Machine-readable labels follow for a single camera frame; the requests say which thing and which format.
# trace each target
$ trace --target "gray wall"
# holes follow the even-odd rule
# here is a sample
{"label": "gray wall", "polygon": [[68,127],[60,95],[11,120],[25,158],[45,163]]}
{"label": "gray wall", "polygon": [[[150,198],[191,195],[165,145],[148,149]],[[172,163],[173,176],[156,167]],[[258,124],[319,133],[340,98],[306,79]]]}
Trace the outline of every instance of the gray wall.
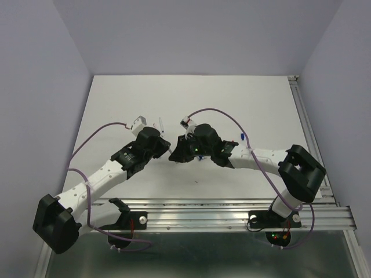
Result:
{"label": "gray wall", "polygon": [[0,8],[0,277],[30,277],[38,200],[66,174],[90,73],[53,2]]}
{"label": "gray wall", "polygon": [[54,0],[94,74],[289,75],[341,0]]}
{"label": "gray wall", "polygon": [[371,1],[344,0],[300,77],[337,200],[371,262]]}

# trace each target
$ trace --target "purple cable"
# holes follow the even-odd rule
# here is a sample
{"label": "purple cable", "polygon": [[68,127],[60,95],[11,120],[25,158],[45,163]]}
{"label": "purple cable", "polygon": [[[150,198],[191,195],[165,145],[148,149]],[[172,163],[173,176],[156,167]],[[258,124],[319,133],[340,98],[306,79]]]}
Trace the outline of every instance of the purple cable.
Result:
{"label": "purple cable", "polygon": [[80,145],[80,147],[78,147],[77,149],[76,149],[76,151],[74,151],[73,153],[72,153],[72,156],[71,156],[71,159],[70,159],[70,161],[74,158],[74,156],[82,149],[82,147],[83,146],[85,146],[85,144],[90,140],[90,139],[92,139],[98,132],[100,132],[102,129],[104,129],[105,127],[107,127],[107,126],[113,126],[113,125],[121,125],[121,126],[125,126],[125,128],[126,129],[130,129],[130,128],[128,128],[127,126],[126,126],[126,123],[121,123],[121,122],[113,122],[113,123],[107,123],[107,124],[105,124],[105,125],[103,125],[103,126],[101,126],[101,127],[99,127],[96,131],[94,131],[93,132],[93,134],[92,135],[90,135],[89,137],[88,137],[88,139],[86,139],[81,145]]}
{"label": "purple cable", "polygon": [[191,118],[192,116],[200,113],[200,112],[203,112],[203,111],[216,111],[216,112],[219,112],[219,113],[222,113],[224,116],[227,116],[228,118],[230,118],[238,127],[239,129],[241,130],[241,132],[243,133],[243,135],[245,135],[245,138],[246,138],[246,143],[248,145],[248,148],[250,149],[250,152],[251,152],[251,155],[253,156],[253,159],[255,160],[255,163],[257,164],[257,167],[259,168],[259,170],[261,171],[261,173],[263,174],[263,176],[265,176],[265,178],[267,179],[267,181],[269,182],[269,184],[272,186],[273,190],[276,192],[276,194],[278,195],[278,197],[281,198],[281,200],[283,201],[283,203],[291,210],[293,211],[300,211],[303,209],[303,205],[301,204],[299,206],[298,209],[292,207],[287,201],[286,199],[282,196],[282,194],[279,192],[279,190],[277,189],[277,187],[274,185],[274,183],[272,182],[271,178],[268,176],[267,172],[265,171],[263,165],[261,165],[261,163],[259,162],[259,160],[257,159],[255,153],[253,152],[252,150],[252,147],[250,145],[250,139],[249,139],[249,136],[247,135],[246,131],[244,131],[243,127],[232,117],[230,116],[229,114],[223,112],[222,110],[219,110],[219,109],[215,109],[215,108],[204,108],[204,109],[200,109],[200,110],[197,110],[193,113],[191,113],[188,118]]}

